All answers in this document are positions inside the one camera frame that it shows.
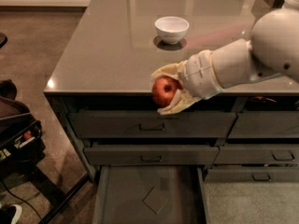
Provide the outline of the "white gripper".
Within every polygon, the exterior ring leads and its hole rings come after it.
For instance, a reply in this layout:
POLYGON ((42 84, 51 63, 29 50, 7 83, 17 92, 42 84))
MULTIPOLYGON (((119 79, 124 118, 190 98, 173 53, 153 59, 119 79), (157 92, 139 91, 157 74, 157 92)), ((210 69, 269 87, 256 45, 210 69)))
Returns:
POLYGON ((198 101, 209 99, 223 91, 213 67, 210 50, 201 51, 187 61, 164 65, 150 75, 152 81, 160 77, 182 81, 185 89, 177 90, 170 105, 157 110, 160 115, 177 114, 198 101))

